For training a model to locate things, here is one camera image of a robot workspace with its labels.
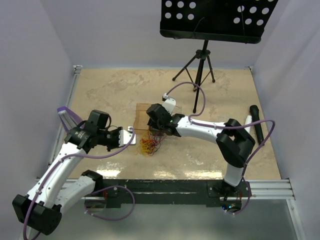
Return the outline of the yellow red cable ball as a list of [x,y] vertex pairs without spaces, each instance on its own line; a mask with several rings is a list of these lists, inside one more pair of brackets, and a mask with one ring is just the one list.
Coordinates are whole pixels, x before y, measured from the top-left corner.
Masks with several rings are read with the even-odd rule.
[[161,131],[153,133],[148,130],[139,140],[137,152],[141,155],[152,157],[161,147],[162,141],[166,138]]

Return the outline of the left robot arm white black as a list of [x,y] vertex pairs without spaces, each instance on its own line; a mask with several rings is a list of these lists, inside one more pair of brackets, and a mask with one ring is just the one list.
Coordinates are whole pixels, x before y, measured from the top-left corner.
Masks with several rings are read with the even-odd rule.
[[63,188],[75,167],[84,158],[94,159],[89,151],[96,146],[104,146],[113,153],[104,155],[110,158],[136,142],[132,127],[124,129],[112,126],[111,116],[103,111],[92,110],[87,120],[82,120],[66,106],[57,110],[66,137],[56,158],[38,182],[24,195],[18,194],[12,206],[18,220],[23,224],[22,239],[28,240],[28,231],[50,235],[60,223],[63,214],[82,197],[91,194],[99,196],[104,190],[103,177],[85,171],[75,183]]

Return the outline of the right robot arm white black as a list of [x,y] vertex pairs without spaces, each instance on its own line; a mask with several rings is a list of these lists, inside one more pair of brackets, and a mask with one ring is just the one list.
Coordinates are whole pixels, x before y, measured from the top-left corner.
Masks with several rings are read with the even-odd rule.
[[226,174],[216,190],[224,197],[233,197],[241,190],[243,171],[256,142],[237,120],[230,118],[222,123],[193,120],[184,114],[170,114],[159,103],[152,104],[146,114],[149,117],[147,125],[168,136],[216,144],[227,162]]

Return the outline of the clear transparent bin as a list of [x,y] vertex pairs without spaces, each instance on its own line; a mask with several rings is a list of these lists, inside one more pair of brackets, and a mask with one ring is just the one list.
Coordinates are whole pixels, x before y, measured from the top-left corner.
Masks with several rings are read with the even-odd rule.
[[182,114],[182,108],[180,106],[175,106],[173,113]]

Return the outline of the orange transparent bin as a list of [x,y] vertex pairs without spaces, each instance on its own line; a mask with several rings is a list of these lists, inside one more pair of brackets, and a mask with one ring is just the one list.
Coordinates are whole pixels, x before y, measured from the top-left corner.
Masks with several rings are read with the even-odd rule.
[[147,115],[147,110],[151,105],[151,103],[136,104],[135,120],[133,127],[137,132],[143,132],[149,129],[148,121],[150,118]]

